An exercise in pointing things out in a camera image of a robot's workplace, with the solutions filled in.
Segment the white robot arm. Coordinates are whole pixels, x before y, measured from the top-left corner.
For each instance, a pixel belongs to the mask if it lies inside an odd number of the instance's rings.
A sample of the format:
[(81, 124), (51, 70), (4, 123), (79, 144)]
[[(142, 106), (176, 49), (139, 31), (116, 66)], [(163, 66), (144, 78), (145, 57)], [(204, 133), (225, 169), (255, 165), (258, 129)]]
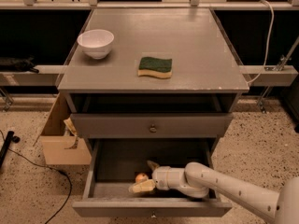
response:
[(141, 177), (129, 188), (130, 192), (175, 189), (189, 197), (203, 198), (213, 189), (269, 224), (299, 224), (299, 177), (292, 178), (280, 192), (275, 192), (198, 162), (173, 168), (148, 161), (148, 166), (152, 170), (151, 179)]

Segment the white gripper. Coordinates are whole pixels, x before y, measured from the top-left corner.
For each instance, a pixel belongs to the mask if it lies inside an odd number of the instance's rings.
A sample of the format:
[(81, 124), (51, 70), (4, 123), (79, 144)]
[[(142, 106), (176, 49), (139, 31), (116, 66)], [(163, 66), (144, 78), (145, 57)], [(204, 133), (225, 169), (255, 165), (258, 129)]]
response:
[(161, 166), (154, 161), (147, 160), (147, 165), (153, 171), (152, 179), (136, 182), (129, 187), (131, 193), (150, 192), (155, 189), (170, 190), (168, 186), (169, 166)]

